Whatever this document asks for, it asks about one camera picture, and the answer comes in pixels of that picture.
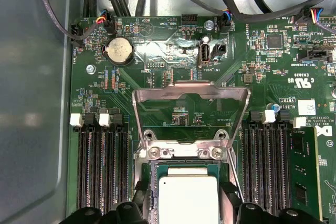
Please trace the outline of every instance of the screw head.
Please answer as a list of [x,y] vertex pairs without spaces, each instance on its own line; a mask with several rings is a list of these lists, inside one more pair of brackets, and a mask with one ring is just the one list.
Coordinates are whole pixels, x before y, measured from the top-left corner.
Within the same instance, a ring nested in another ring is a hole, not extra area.
[[246,204],[245,207],[246,207],[247,209],[250,209],[250,210],[255,210],[255,209],[256,209],[256,206],[253,205],[253,204]]
[[297,212],[295,212],[294,210],[287,210],[286,213],[288,215],[293,216],[293,217],[299,216],[299,214]]
[[211,153],[216,159],[221,159],[223,157],[223,150],[221,148],[218,148],[218,147],[213,148]]
[[150,158],[158,158],[160,157],[160,149],[157,147],[150,148],[148,154]]
[[94,65],[87,65],[86,67],[86,73],[88,74],[94,74],[96,71],[96,67]]
[[204,22],[204,28],[208,31],[211,31],[215,28],[215,23],[212,20],[207,20],[206,22]]

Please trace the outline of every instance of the colored wires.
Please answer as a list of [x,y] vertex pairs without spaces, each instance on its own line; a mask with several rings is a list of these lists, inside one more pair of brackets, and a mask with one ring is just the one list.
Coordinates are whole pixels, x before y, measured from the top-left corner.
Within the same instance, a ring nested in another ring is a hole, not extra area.
[[280,17],[284,17],[284,16],[295,15],[295,14],[299,13],[302,9],[314,6],[318,3],[320,3],[321,1],[323,1],[323,0],[307,0],[303,3],[301,3],[301,4],[298,4],[298,5],[292,6],[290,8],[283,9],[283,10],[279,10],[279,11],[276,11],[276,12],[249,15],[249,14],[241,13],[234,0],[223,0],[224,4],[230,10],[230,12],[232,13],[233,16],[238,21],[246,22],[246,23],[263,22],[263,21],[268,21],[268,20],[272,20],[272,19],[280,18]]
[[231,13],[228,9],[223,10],[223,13],[227,16],[227,20],[231,20]]
[[69,32],[68,30],[66,30],[62,25],[61,23],[58,21],[55,13],[54,13],[54,10],[53,8],[51,7],[50,5],[50,2],[49,0],[43,0],[43,4],[52,20],[52,22],[54,23],[54,25],[63,33],[65,34],[66,36],[68,36],[69,38],[73,39],[73,40],[83,40],[85,38],[87,38],[98,26],[101,22],[103,22],[104,20],[106,20],[106,18],[104,16],[101,16],[99,18],[97,18],[96,22],[91,25],[89,27],[89,29],[83,33],[82,35],[75,35],[75,34],[72,34],[71,32]]
[[320,27],[321,29],[325,30],[325,31],[328,31],[332,34],[336,34],[335,29],[332,29],[331,27],[326,26],[325,24],[320,22],[321,12],[323,12],[323,8],[320,8],[320,9],[312,8],[312,9],[310,9],[311,18],[313,20],[313,23],[315,25],[317,25],[318,27]]
[[312,8],[312,9],[310,9],[311,18],[312,18],[314,24],[316,24],[317,22],[320,21],[320,15],[321,15],[322,11],[323,11],[323,8]]

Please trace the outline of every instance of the green circuit board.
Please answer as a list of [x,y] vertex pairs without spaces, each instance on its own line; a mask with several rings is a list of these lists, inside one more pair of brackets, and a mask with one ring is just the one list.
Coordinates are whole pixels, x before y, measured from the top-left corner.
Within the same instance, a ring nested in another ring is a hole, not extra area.
[[[319,215],[319,210],[310,213],[317,218],[328,218],[329,223],[336,223],[336,148],[333,137],[336,131],[336,99],[332,96],[332,91],[336,88],[336,63],[333,63],[336,62],[336,52],[329,50],[334,59],[329,59],[328,62],[298,61],[300,55],[314,47],[336,45],[336,36],[323,32],[313,24],[295,25],[291,17],[255,24],[233,21],[230,31],[223,33],[219,19],[219,16],[199,16],[194,24],[182,25],[180,16],[116,18],[117,34],[108,35],[101,25],[84,40],[82,48],[73,49],[71,113],[94,114],[98,118],[99,111],[108,108],[113,111],[112,123],[118,120],[123,124],[121,131],[124,134],[115,134],[116,146],[122,146],[123,151],[116,147],[113,160],[115,163],[121,157],[127,160],[127,166],[122,168],[122,183],[126,183],[127,187],[126,191],[121,192],[114,185],[116,191],[113,202],[118,202],[118,199],[131,200],[134,192],[132,153],[138,147],[139,138],[132,105],[133,90],[164,88],[179,80],[208,80],[218,87],[250,89],[251,97],[245,118],[250,111],[262,112],[272,104],[278,104],[282,110],[289,111],[291,120],[298,116],[307,118],[307,126],[315,127],[317,133],[316,148],[315,138],[307,140],[311,150],[318,149],[318,153],[310,152],[311,159],[317,160],[317,167],[307,168],[306,173],[293,173],[298,180],[304,180],[305,177],[311,179],[314,172],[318,176],[315,174],[308,186],[302,186],[299,196],[302,199],[304,194],[306,206],[312,204],[312,201],[318,203],[316,201],[320,197],[322,216]],[[210,31],[204,28],[207,20],[214,24]],[[94,22],[93,18],[84,18],[78,20],[77,24],[85,30]],[[321,22],[336,26],[335,17],[321,17]],[[201,65],[198,47],[204,36],[210,39],[208,44],[212,54],[210,61]],[[134,48],[134,59],[125,66],[114,65],[102,53],[103,45],[114,37],[127,38]],[[87,65],[95,66],[94,74],[86,72]],[[143,127],[152,129],[158,139],[164,137],[190,142],[195,139],[212,139],[218,129],[229,132],[237,113],[237,102],[204,100],[199,95],[187,94],[179,100],[144,102],[139,113]],[[237,152],[239,178],[243,179],[241,138],[241,134],[236,137],[234,148]],[[79,141],[78,132],[71,129],[69,214],[78,207],[78,165],[81,162],[78,154]],[[96,146],[97,150],[106,147],[104,141]],[[98,154],[97,150],[94,153],[89,151],[89,155],[102,160],[97,168],[104,170],[106,157]],[[114,172],[115,178],[120,180],[120,171],[117,169]],[[90,181],[95,178],[101,185],[100,188],[96,186],[95,190],[103,194],[105,176],[106,172],[102,172],[102,175],[87,178],[89,182],[86,189],[89,190]],[[317,189],[317,182],[320,183],[321,190]],[[309,198],[308,190],[314,190],[313,198]],[[104,205],[101,199],[96,199],[96,203]],[[92,204],[92,198],[88,197],[84,205]]]

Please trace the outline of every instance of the chip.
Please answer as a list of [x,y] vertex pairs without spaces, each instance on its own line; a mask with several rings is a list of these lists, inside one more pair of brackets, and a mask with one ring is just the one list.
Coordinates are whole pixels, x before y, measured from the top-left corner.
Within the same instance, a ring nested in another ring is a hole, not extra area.
[[245,83],[252,83],[253,82],[253,75],[251,73],[246,73],[243,75],[243,81]]
[[90,107],[90,113],[97,113],[98,108],[97,107]]
[[292,145],[293,149],[295,149],[298,152],[303,153],[303,137],[301,136],[293,136],[292,137]]
[[296,187],[296,199],[302,204],[307,205],[307,191],[304,187],[299,184],[295,185]]
[[282,48],[282,36],[281,34],[272,34],[267,36],[268,49],[280,49]]

